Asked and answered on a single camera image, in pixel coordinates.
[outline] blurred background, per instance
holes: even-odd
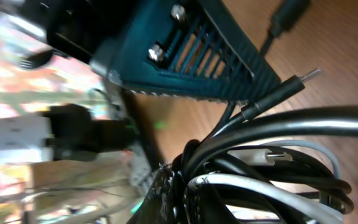
[[[280,1],[223,1],[251,41],[257,47],[261,46],[269,17]],[[58,58],[48,67],[33,72],[22,71],[12,65],[20,54],[42,47],[45,46],[5,27],[4,18],[0,18],[0,118],[45,110],[47,106],[68,102],[85,105],[93,110],[97,118],[106,118],[103,99],[88,94],[92,88],[103,87],[87,65],[64,58]],[[273,44],[266,58],[282,80],[294,74],[304,74],[315,67],[323,71],[322,75],[307,83],[306,90],[267,113],[318,106],[358,105],[358,1],[313,0],[302,20],[290,34],[282,35]],[[155,125],[155,136],[168,162],[183,151],[190,139],[203,139],[214,128],[225,108],[223,104],[184,98],[140,95],[137,99],[144,113],[158,124]],[[350,198],[356,207],[346,217],[345,223],[358,223],[358,139],[307,138],[332,149],[338,156],[343,179],[353,187]],[[313,155],[324,160],[317,153]],[[63,162],[60,167],[72,165]],[[34,184],[34,181],[46,181],[40,180],[40,177],[62,178],[54,166],[47,164],[41,169],[26,166],[23,170],[31,170],[32,175],[23,171],[7,179]]]

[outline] gray cable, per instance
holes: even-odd
[[[278,147],[299,146],[299,147],[306,147],[309,149],[317,150],[317,151],[323,153],[324,155],[326,155],[327,158],[331,161],[335,178],[337,178],[337,179],[341,178],[341,171],[339,169],[338,158],[335,156],[335,154],[331,150],[327,149],[324,146],[320,146],[319,144],[316,144],[314,142],[304,141],[304,140],[296,140],[296,139],[272,141],[272,142],[267,142],[262,145],[263,146],[278,146]]]

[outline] white connector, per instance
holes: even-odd
[[[231,153],[248,165],[274,166],[275,161],[292,161],[292,156],[287,153],[273,153],[268,149],[248,149]]]

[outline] wood grain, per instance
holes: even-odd
[[[269,27],[277,0],[224,0],[251,41],[259,47]],[[299,108],[358,105],[358,1],[314,0],[296,27],[283,34],[267,55],[284,80],[316,67],[323,74],[307,83],[306,90],[268,113]],[[167,161],[181,153],[190,139],[203,139],[218,121],[225,105],[187,99],[139,96],[150,119],[163,121],[155,134]],[[353,186],[356,209],[346,223],[358,223],[358,139],[307,137],[332,149],[338,156],[343,179]]]

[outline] screw head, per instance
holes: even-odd
[[[172,7],[171,15],[176,20],[183,22],[186,19],[186,10],[183,6],[176,4]]]
[[[155,62],[161,62],[164,59],[164,54],[165,52],[157,44],[149,49],[149,58]]]

